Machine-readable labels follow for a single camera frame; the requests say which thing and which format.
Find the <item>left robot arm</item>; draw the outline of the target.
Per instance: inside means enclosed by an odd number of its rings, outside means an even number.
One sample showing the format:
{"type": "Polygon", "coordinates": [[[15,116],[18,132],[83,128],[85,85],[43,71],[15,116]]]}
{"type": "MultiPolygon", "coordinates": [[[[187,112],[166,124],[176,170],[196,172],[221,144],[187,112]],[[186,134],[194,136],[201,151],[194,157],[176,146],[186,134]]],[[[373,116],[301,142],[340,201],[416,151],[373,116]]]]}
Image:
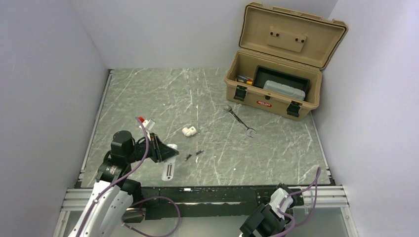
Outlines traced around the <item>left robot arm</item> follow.
{"type": "Polygon", "coordinates": [[[134,172],[132,163],[142,163],[150,158],[166,165],[163,176],[173,177],[175,157],[179,155],[176,144],[164,144],[155,133],[135,141],[129,131],[114,134],[111,148],[98,168],[96,182],[90,198],[71,237],[108,237],[130,207],[145,202],[140,182],[128,179],[134,172]]]}

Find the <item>white remote control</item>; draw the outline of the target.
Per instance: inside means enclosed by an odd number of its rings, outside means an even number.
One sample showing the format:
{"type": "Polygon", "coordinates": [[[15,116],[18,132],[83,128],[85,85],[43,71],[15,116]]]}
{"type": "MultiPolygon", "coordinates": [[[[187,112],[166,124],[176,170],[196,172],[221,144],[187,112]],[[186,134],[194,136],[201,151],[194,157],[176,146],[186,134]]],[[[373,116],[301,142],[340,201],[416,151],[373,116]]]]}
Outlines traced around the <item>white remote control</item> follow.
{"type": "Polygon", "coordinates": [[[164,169],[162,172],[162,180],[165,182],[171,181],[174,176],[174,169],[175,169],[175,161],[176,157],[179,155],[179,153],[175,154],[174,156],[166,159],[164,164],[164,169]]]}

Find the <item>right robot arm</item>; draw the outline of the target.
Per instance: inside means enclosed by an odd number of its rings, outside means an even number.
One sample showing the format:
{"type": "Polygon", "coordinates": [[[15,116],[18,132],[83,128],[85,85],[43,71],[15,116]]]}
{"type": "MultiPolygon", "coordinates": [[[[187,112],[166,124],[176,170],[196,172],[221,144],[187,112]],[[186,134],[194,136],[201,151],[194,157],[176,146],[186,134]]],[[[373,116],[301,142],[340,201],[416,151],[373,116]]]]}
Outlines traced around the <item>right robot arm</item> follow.
{"type": "Polygon", "coordinates": [[[295,219],[287,213],[294,207],[298,194],[285,184],[273,190],[268,204],[261,204],[241,225],[241,237],[283,237],[295,226],[295,219]]]}

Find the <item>white plastic pipe elbow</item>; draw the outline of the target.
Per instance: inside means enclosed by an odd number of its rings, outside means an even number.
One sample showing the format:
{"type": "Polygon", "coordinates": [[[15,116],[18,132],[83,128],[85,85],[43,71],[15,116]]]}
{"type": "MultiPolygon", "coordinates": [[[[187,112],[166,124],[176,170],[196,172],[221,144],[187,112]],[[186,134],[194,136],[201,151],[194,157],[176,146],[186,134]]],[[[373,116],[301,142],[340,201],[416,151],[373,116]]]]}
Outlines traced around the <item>white plastic pipe elbow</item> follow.
{"type": "Polygon", "coordinates": [[[191,127],[184,127],[182,130],[182,133],[186,137],[194,136],[197,133],[197,130],[194,126],[191,127]]]}

